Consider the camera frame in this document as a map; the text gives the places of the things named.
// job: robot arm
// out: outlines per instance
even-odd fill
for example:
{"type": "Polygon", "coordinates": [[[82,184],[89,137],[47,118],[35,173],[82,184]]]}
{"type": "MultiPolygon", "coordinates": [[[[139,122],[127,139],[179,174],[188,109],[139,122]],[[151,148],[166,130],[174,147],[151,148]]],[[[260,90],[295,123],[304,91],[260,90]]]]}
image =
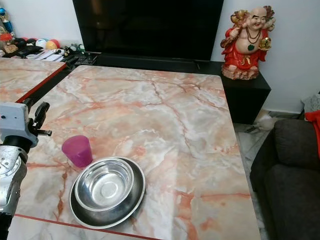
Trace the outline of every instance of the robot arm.
{"type": "Polygon", "coordinates": [[[43,102],[29,118],[31,102],[0,103],[0,240],[6,240],[20,197],[20,185],[27,174],[30,148],[38,144],[38,135],[51,136],[40,130],[50,105],[43,102]]]}

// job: red table edge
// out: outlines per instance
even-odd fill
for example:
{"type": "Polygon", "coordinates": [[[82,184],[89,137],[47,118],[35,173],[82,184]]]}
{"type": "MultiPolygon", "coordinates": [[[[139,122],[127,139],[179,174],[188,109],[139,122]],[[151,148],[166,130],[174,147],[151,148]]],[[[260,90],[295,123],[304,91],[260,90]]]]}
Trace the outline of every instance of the red table edge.
{"type": "Polygon", "coordinates": [[[47,220],[44,218],[39,218],[39,217],[34,217],[34,216],[26,216],[26,215],[17,214],[17,213],[15,214],[15,216],[20,217],[20,218],[25,218],[25,219],[32,219],[32,220],[36,220],[36,221],[40,221],[40,222],[51,223],[51,224],[59,224],[59,225],[68,226],[68,227],[88,229],[88,230],[97,231],[97,232],[104,232],[104,233],[108,233],[108,234],[123,235],[123,236],[127,236],[127,237],[139,238],[139,239],[159,240],[159,238],[152,238],[152,237],[123,233],[123,232],[118,232],[118,231],[110,231],[110,230],[105,230],[105,229],[92,229],[92,228],[88,228],[88,227],[81,226],[81,225],[60,222],[60,221],[54,221],[54,220],[47,220]]]}
{"type": "Polygon", "coordinates": [[[25,95],[20,97],[16,103],[22,104],[25,99],[30,97],[31,94],[35,93],[38,89],[40,89],[45,83],[47,83],[50,79],[52,79],[55,75],[60,73],[65,67],[66,63],[64,63],[61,67],[59,67],[57,70],[55,70],[53,73],[51,73],[49,76],[47,76],[42,82],[38,83],[34,88],[32,88],[30,91],[28,91],[25,95]]]}

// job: black tv stand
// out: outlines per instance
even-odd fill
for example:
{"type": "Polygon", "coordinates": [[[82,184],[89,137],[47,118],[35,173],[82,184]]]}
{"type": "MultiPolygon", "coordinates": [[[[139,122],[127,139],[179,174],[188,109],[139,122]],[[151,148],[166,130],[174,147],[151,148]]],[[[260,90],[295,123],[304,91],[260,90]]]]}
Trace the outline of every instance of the black tv stand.
{"type": "Polygon", "coordinates": [[[100,54],[96,65],[221,76],[234,123],[252,124],[271,91],[261,73],[252,80],[232,80],[223,76],[219,61],[100,54]]]}

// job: stainless steel bowl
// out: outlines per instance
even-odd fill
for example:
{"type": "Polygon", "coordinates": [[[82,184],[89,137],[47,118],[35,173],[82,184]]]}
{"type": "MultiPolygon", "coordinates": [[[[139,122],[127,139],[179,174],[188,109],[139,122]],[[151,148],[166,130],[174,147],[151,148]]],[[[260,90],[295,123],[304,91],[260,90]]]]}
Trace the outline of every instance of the stainless steel bowl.
{"type": "Polygon", "coordinates": [[[130,165],[119,158],[98,160],[79,175],[74,195],[77,202],[90,211],[106,211],[122,203],[134,184],[130,165]]]}
{"type": "Polygon", "coordinates": [[[104,211],[90,211],[83,208],[76,199],[76,180],[70,192],[69,205],[75,220],[87,228],[106,229],[122,223],[137,210],[144,197],[146,180],[142,169],[129,158],[112,157],[112,159],[121,159],[130,165],[134,175],[132,189],[127,198],[114,208],[104,211]]]}

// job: white wall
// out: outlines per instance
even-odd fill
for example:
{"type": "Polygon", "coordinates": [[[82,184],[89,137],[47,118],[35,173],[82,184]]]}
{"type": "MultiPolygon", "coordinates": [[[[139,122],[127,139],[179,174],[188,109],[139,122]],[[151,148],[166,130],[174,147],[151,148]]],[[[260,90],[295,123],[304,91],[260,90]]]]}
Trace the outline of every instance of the white wall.
{"type": "Polygon", "coordinates": [[[260,62],[272,89],[263,108],[300,112],[301,99],[320,91],[320,0],[224,0],[211,60],[224,60],[220,42],[232,27],[230,15],[264,5],[274,8],[276,22],[272,48],[260,62]]]}
{"type": "MultiPolygon", "coordinates": [[[[72,0],[0,0],[19,37],[56,38],[81,43],[72,0]]],[[[271,5],[277,22],[272,49],[260,70],[272,88],[264,108],[300,112],[301,98],[320,91],[320,0],[224,0],[211,60],[223,61],[220,41],[239,9],[271,5]]]]}
{"type": "Polygon", "coordinates": [[[82,43],[72,0],[0,0],[18,37],[82,43]]]}

